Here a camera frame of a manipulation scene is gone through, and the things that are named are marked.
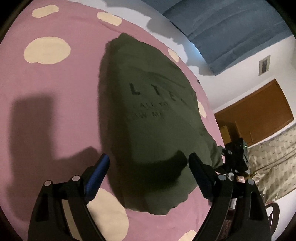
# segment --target blue curtain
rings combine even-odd
[[[266,0],[143,0],[199,50],[215,75],[292,35]]]

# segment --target wall vent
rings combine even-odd
[[[259,62],[259,76],[269,70],[270,55]]]

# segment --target bed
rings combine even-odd
[[[0,206],[23,240],[44,181],[65,182],[82,174],[105,152],[99,68],[106,43],[122,32],[156,47],[183,71],[196,92],[207,131],[223,146],[206,94],[185,64],[184,46],[192,45],[182,33],[182,45],[177,45],[149,32],[150,18],[141,12],[151,14],[159,26],[170,23],[140,1],[135,1],[138,11],[114,7],[117,1],[80,2],[32,1],[0,45]],[[52,48],[48,58],[40,58],[44,46]],[[121,206],[105,178],[88,208],[108,241],[187,241],[201,227],[210,205],[197,187],[167,215],[132,211]]]

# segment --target pink tablecloth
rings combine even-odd
[[[50,4],[59,11],[42,18],[32,16],[34,9]],[[97,18],[98,12],[102,10],[64,0],[34,0],[0,45],[0,206],[24,240],[43,182],[65,182],[104,152],[98,74],[106,43],[126,32],[174,61],[168,48],[142,28],[125,20],[119,26],[109,24]],[[28,63],[24,50],[45,36],[66,41],[70,55],[56,64]],[[223,145],[197,78],[181,60],[176,64],[204,106],[207,117],[202,120],[208,132]],[[107,178],[102,188],[113,193]],[[126,210],[129,227],[124,240],[178,241],[186,232],[198,231],[209,208],[197,187],[166,216]]]

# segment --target beige quilted fabric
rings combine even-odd
[[[296,188],[296,125],[248,148],[251,176],[265,205]]]

